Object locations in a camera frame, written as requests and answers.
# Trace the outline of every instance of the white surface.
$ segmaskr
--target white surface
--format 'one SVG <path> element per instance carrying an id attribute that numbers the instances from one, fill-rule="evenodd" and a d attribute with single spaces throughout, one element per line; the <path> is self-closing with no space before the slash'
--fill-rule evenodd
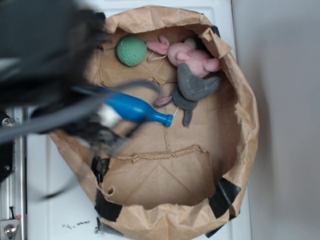
<path id="1" fill-rule="evenodd" d="M 97 12 L 105 12 L 107 17 L 128 9 L 145 5 L 161 5 L 184 8 L 204 13 L 213 24 L 217 25 L 223 40 L 232 47 L 234 43 L 231 2 L 229 0 L 126 0 L 126 1 L 91 1 Z M 47 136 L 32 135 L 28 137 L 27 146 L 27 188 L 28 188 L 28 239 L 45 240 L 87 240 L 108 239 L 124 240 L 123 237 L 108 233 L 95 234 L 98 216 L 79 184 L 48 201 L 40 201 L 43 195 L 60 190 L 73 173 L 59 155 L 56 146 Z M 196 238 L 206 240 L 204 235 Z M 246 193 L 241 214 L 218 231 L 212 240 L 250 240 L 249 200 Z"/>
<path id="2" fill-rule="evenodd" d="M 319 239 L 320 1 L 234 0 L 237 59 L 261 131 L 249 181 L 253 240 Z"/>

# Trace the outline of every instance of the blue bottle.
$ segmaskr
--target blue bottle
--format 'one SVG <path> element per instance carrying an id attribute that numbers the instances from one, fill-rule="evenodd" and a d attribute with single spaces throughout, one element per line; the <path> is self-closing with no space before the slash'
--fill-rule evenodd
<path id="1" fill-rule="evenodd" d="M 165 115 L 154 110 L 147 102 L 121 92 L 113 91 L 106 87 L 99 87 L 100 90 L 114 93 L 104 103 L 111 106 L 123 119 L 132 122 L 154 121 L 170 127 L 173 115 Z"/>

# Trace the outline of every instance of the bolt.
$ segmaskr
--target bolt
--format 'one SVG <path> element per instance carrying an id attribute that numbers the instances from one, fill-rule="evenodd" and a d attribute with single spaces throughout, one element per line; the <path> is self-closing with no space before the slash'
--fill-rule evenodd
<path id="1" fill-rule="evenodd" d="M 4 233 L 5 235 L 7 235 L 8 237 L 12 237 L 13 235 L 16 234 L 16 227 L 9 224 L 4 228 Z"/>
<path id="2" fill-rule="evenodd" d="M 4 170 L 5 170 L 6 172 L 9 172 L 9 171 L 11 170 L 11 167 L 10 167 L 9 165 L 7 165 L 7 166 L 4 167 Z"/>
<path id="3" fill-rule="evenodd" d="M 2 126 L 4 128 L 10 128 L 13 127 L 15 125 L 15 121 L 13 121 L 11 118 L 5 118 L 2 120 Z"/>

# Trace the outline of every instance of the bottle cap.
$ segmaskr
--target bottle cap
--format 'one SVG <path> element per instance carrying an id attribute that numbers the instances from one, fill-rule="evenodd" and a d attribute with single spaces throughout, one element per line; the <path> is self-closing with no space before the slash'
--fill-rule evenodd
<path id="1" fill-rule="evenodd" d="M 165 126 L 170 127 L 173 119 L 174 119 L 173 115 L 171 115 L 171 114 L 167 115 Z"/>

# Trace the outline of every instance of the gray plush toy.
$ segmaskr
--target gray plush toy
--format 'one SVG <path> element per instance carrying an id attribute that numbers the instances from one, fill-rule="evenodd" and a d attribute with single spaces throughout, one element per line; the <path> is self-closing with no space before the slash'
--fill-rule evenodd
<path id="1" fill-rule="evenodd" d="M 188 127 L 193 110 L 198 101 L 205 99 L 221 85 L 221 78 L 218 76 L 202 79 L 191 73 L 186 63 L 181 63 L 177 68 L 178 85 L 170 97 L 163 97 L 153 103 L 156 108 L 164 107 L 170 103 L 175 103 L 184 110 L 183 125 Z"/>

